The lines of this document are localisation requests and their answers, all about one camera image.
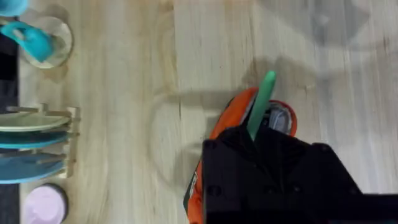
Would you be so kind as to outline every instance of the plate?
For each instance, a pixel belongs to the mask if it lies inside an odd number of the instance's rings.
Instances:
[[[48,154],[0,158],[0,184],[20,184],[54,175],[62,169],[63,161],[36,164],[49,158]]]
[[[57,131],[51,133],[41,132],[0,132],[0,148],[3,149],[28,149],[49,146],[58,142],[66,141],[68,133]]]
[[[0,114],[0,131],[42,131],[63,125],[69,120],[64,116],[45,116],[40,113]]]

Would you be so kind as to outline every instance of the teal object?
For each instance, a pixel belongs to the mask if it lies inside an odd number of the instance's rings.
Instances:
[[[68,133],[57,131],[51,133],[27,132],[27,133],[7,133],[0,132],[0,148],[20,149],[20,148],[40,148],[63,142],[68,139]]]
[[[0,0],[0,16],[20,16],[28,5],[28,0]]]
[[[274,71],[269,71],[262,80],[256,99],[254,100],[248,125],[246,126],[246,129],[253,141],[255,140],[260,128],[264,113],[269,107],[269,100],[271,98],[272,91],[274,90],[275,80],[276,73]]]
[[[63,168],[63,161],[36,164],[49,158],[47,154],[0,158],[0,184],[20,184],[54,175]]]
[[[15,35],[15,30],[18,30],[23,35],[23,39]],[[1,28],[0,32],[15,40],[28,54],[39,62],[45,61],[54,53],[51,37],[42,30],[24,22],[9,22]]]

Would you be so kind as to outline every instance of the green popsicle stick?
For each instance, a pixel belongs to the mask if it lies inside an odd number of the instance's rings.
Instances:
[[[248,125],[246,126],[251,139],[254,141],[260,128],[264,113],[269,107],[269,99],[271,98],[276,80],[275,71],[269,71],[262,80],[256,99],[254,100],[253,109],[251,111]]]

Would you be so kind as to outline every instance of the orange object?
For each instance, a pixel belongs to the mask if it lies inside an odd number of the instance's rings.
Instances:
[[[216,139],[218,135],[223,132],[226,128],[240,125],[243,116],[246,113],[247,107],[252,101],[254,95],[257,93],[258,88],[250,88],[244,90],[239,95],[232,99],[231,103],[221,114],[216,126],[210,134],[210,139]],[[297,129],[297,119],[293,109],[277,100],[270,100],[271,102],[279,103],[283,107],[287,108],[292,117],[292,127],[290,129],[290,135],[294,136]],[[202,224],[202,179],[201,179],[201,160],[194,173],[193,179],[190,184],[190,198],[187,203],[187,216],[190,224]]]

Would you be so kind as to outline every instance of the white plate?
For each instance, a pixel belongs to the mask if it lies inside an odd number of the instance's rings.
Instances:
[[[40,113],[0,114],[0,131],[42,131],[63,125],[69,120],[64,116],[44,116]]]

